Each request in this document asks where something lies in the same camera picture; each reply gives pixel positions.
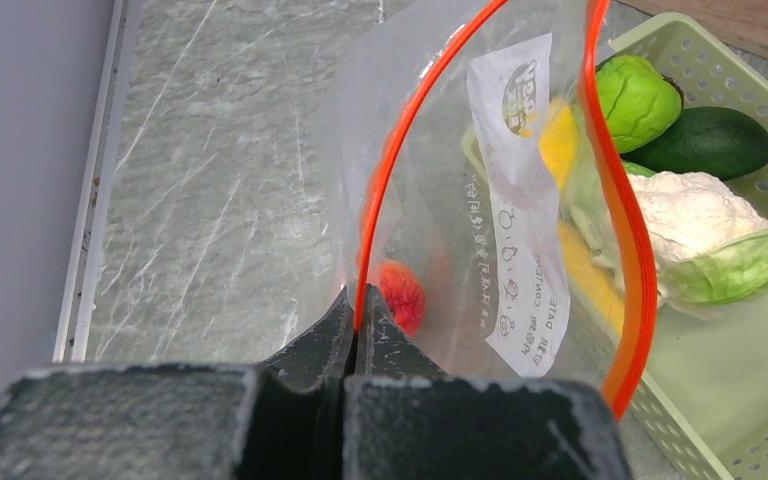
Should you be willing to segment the orange peach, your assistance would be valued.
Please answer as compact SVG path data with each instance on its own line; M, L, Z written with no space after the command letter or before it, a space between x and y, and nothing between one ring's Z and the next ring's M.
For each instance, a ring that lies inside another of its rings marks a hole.
M400 262L384 260L378 288L395 323L408 336L415 336L426 314L426 294L417 275Z

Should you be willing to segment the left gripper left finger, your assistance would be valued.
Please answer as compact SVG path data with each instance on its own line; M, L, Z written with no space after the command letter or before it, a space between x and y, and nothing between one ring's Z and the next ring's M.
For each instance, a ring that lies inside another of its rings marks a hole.
M256 364L66 364L0 397L0 479L337 479L346 293Z

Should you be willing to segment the clear orange zip bag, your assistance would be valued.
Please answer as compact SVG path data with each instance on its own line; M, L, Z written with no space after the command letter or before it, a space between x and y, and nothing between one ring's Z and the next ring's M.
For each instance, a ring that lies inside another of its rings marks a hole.
M317 148L332 176L334 282L354 330L394 260L425 290L413 337L443 370L576 378L625 414L652 344L657 282L596 93L608 8L414 1L351 44ZM555 97L581 135L563 193L539 150ZM562 222L613 274L625 303L618 340L570 284Z

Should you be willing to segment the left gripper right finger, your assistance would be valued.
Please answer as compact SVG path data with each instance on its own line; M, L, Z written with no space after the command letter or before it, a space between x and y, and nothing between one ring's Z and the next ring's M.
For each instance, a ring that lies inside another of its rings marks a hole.
M343 382L346 479L628 479L599 392L554 378L446 376L369 288Z

